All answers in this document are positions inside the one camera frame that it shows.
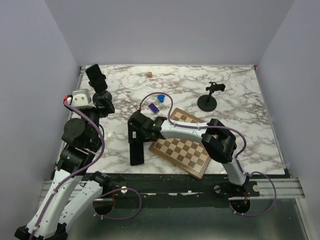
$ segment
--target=cable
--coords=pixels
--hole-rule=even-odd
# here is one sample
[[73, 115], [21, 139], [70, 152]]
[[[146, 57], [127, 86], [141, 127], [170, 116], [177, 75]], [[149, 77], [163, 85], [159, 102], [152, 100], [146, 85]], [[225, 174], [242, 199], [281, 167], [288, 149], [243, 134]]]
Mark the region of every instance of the cable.
[[252, 177], [253, 174], [260, 174], [262, 176], [264, 176], [266, 179], [268, 179], [273, 187], [273, 191], [274, 191], [274, 199], [273, 199], [273, 202], [272, 204], [270, 205], [270, 207], [268, 207], [266, 210], [264, 210], [263, 212], [260, 212], [260, 213], [257, 213], [257, 214], [244, 214], [244, 213], [240, 213], [240, 212], [237, 212], [231, 205], [231, 203], [229, 203], [229, 207], [230, 209], [232, 210], [232, 212], [234, 214], [237, 214], [239, 216], [242, 216], [242, 217], [248, 217], [248, 218], [252, 218], [252, 217], [258, 217], [258, 216], [261, 216], [263, 214], [266, 214], [267, 212], [269, 212], [276, 204], [276, 201], [277, 201], [277, 190], [276, 190], [276, 186], [274, 184], [274, 182], [271, 180], [270, 177], [268, 177], [266, 174], [262, 173], [262, 172], [259, 172], [259, 171], [253, 171], [250, 176]]
[[172, 97], [171, 97], [169, 94], [167, 94], [167, 93], [165, 93], [165, 92], [153, 92], [153, 93], [150, 93], [150, 94], [148, 94], [147, 96], [145, 96], [145, 97], [141, 100], [141, 102], [140, 102], [140, 104], [139, 104], [139, 110], [141, 111], [141, 109], [142, 109], [142, 103], [146, 100], [146, 98], [148, 98], [149, 96], [158, 95], [158, 94], [166, 95], [166, 96], [170, 99], [170, 101], [171, 101], [171, 105], [170, 105], [169, 112], [168, 112], [168, 117], [167, 117], [168, 122], [169, 122], [170, 124], [172, 124], [172, 125], [174, 125], [174, 126], [177, 126], [177, 127], [181, 127], [181, 128], [187, 128], [187, 129], [226, 129], [226, 130], [233, 131], [233, 132], [237, 133], [237, 134], [242, 138], [242, 140], [243, 140], [243, 147], [242, 147], [242, 148], [240, 149], [240, 151], [237, 152], [236, 155], [234, 156], [234, 159], [235, 159], [235, 161], [236, 161], [236, 163], [237, 163], [240, 171], [241, 171], [242, 173], [244, 173], [246, 176], [248, 176], [249, 178], [251, 178], [253, 174], [260, 174], [260, 175], [266, 177], [266, 178], [270, 181], [270, 183], [271, 183], [271, 185], [272, 185], [272, 187], [273, 187], [273, 190], [274, 190], [274, 200], [273, 200], [273, 203], [271, 204], [271, 206], [270, 206], [267, 210], [265, 210], [265, 211], [263, 211], [263, 212], [261, 212], [261, 213], [257, 213], [257, 214], [242, 214], [242, 213], [239, 213], [239, 212], [237, 212], [237, 211], [234, 210], [234, 208], [231, 206], [231, 204], [230, 204], [230, 208], [231, 208], [231, 210], [232, 210], [235, 214], [240, 215], [240, 216], [244, 216], [244, 217], [257, 217], [257, 216], [260, 216], [260, 215], [262, 215], [262, 214], [265, 214], [265, 213], [269, 212], [269, 211], [274, 207], [274, 205], [276, 204], [276, 201], [277, 201], [277, 190], [276, 190], [276, 187], [275, 187], [274, 183], [272, 182], [271, 178], [268, 177], [266, 174], [264, 174], [264, 173], [262, 173], [262, 172], [259, 172], [259, 171], [253, 171], [251, 174], [249, 174], [248, 172], [245, 172], [244, 169], [242, 168], [240, 162], [238, 161], [238, 156], [239, 156], [239, 155], [246, 149], [246, 147], [247, 147], [247, 140], [246, 140], [245, 136], [244, 136], [241, 132], [239, 132], [238, 130], [236, 130], [236, 129], [234, 129], [234, 128], [231, 128], [231, 127], [227, 127], [227, 126], [200, 126], [200, 127], [198, 128], [197, 126], [187, 126], [187, 125], [183, 125], [183, 124], [174, 123], [174, 122], [170, 119], [171, 111], [172, 111], [172, 108], [173, 108], [173, 106], [174, 106], [174, 100], [172, 99]]
[[94, 211], [94, 215], [93, 215], [93, 216], [99, 216], [99, 217], [101, 217], [101, 220], [102, 220], [102, 218], [104, 218], [104, 219], [118, 220], [118, 221], [129, 220], [129, 219], [132, 219], [133, 217], [135, 217], [135, 216], [140, 212], [141, 207], [142, 207], [142, 198], [141, 198], [141, 196], [140, 196], [140, 194], [138, 193], [137, 190], [135, 190], [135, 189], [133, 189], [133, 188], [118, 188], [118, 189], [109, 191], [109, 192], [107, 192], [107, 193], [105, 193], [105, 194], [102, 194], [99, 198], [105, 197], [105, 196], [107, 196], [107, 195], [109, 195], [109, 194], [112, 194], [112, 193], [115, 193], [115, 192], [119, 192], [119, 191], [121, 191], [121, 190], [133, 191], [133, 192], [135, 192], [135, 193], [138, 195], [138, 197], [139, 197], [139, 207], [138, 207], [137, 211], [136, 211], [134, 214], [132, 214], [131, 216], [127, 216], [127, 217], [111, 217], [111, 216], [99, 215], [99, 214], [96, 212], [95, 207], [93, 207], [93, 211]]
[[80, 110], [76, 109], [75, 107], [71, 106], [70, 104], [68, 104], [67, 101], [64, 101], [64, 106], [67, 107], [69, 110], [71, 110], [72, 112], [75, 112], [76, 114], [78, 114], [79, 116], [81, 116], [82, 118], [84, 118], [98, 133], [100, 139], [101, 139], [101, 151], [99, 153], [99, 155], [95, 158], [95, 160], [93, 160], [90, 164], [80, 168], [79, 170], [75, 171], [74, 173], [71, 173], [69, 176], [67, 176], [65, 179], [63, 179], [56, 187], [55, 189], [53, 189], [53, 193], [50, 195], [50, 197], [48, 198], [48, 201], [45, 203], [38, 220], [36, 221], [35, 225], [34, 225], [34, 230], [32, 230], [29, 240], [32, 240], [36, 230], [39, 226], [39, 223], [41, 222], [41, 219], [43, 218], [49, 204], [51, 203], [54, 195], [58, 192], [59, 188], [66, 182], [68, 181], [70, 178], [73, 178], [74, 176], [76, 176], [77, 174], [81, 173], [82, 171], [88, 169], [89, 167], [91, 167], [93, 164], [95, 164], [100, 158], [101, 156], [104, 154], [105, 151], [105, 140], [104, 140], [104, 136], [101, 133], [99, 127], [89, 118], [87, 117], [84, 113], [82, 113]]
[[103, 138], [104, 138], [105, 137], [105, 129], [101, 124], [99, 124], [99, 127], [102, 129], [102, 135], [103, 135]]

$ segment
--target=black base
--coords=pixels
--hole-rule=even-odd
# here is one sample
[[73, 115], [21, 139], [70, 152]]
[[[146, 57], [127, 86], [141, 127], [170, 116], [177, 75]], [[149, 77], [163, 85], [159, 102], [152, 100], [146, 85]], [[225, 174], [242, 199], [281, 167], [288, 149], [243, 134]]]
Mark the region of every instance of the black base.
[[207, 102], [208, 95], [202, 95], [198, 98], [197, 105], [204, 112], [211, 112], [217, 107], [217, 100], [213, 97], [209, 97], [209, 102]]
[[251, 203], [250, 200], [247, 200], [246, 203], [244, 200], [233, 200], [230, 201], [231, 206], [240, 214], [245, 214], [250, 210]]

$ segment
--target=screw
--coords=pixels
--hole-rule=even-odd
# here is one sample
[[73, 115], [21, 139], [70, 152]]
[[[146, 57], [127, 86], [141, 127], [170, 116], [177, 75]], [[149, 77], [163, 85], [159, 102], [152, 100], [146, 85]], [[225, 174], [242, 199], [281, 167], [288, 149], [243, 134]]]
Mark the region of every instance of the screw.
[[255, 192], [259, 192], [260, 187], [259, 187], [258, 185], [253, 185], [252, 189], [253, 189], [253, 191], [255, 191]]
[[219, 193], [221, 192], [221, 187], [220, 187], [219, 185], [215, 185], [214, 188], [213, 188], [213, 190], [214, 190], [217, 194], [219, 194]]

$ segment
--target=wooden chessboard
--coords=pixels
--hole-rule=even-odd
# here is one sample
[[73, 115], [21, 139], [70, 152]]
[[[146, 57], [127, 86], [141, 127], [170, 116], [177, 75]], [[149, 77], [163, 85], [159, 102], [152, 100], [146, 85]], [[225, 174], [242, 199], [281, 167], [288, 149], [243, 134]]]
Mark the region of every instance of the wooden chessboard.
[[[205, 122], [179, 108], [174, 109], [170, 118], [185, 123]], [[211, 161], [202, 143], [189, 140], [176, 138], [159, 139], [151, 144], [149, 150], [197, 179], [203, 177]]]

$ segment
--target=round stand base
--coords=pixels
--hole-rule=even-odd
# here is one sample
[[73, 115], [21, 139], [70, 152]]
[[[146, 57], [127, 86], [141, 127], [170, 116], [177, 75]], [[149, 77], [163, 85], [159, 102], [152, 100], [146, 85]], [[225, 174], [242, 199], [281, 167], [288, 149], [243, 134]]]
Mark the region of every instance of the round stand base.
[[207, 99], [208, 95], [202, 95], [198, 98], [197, 105], [202, 111], [211, 112], [216, 109], [217, 100], [213, 96], [210, 96], [209, 102], [207, 102]]

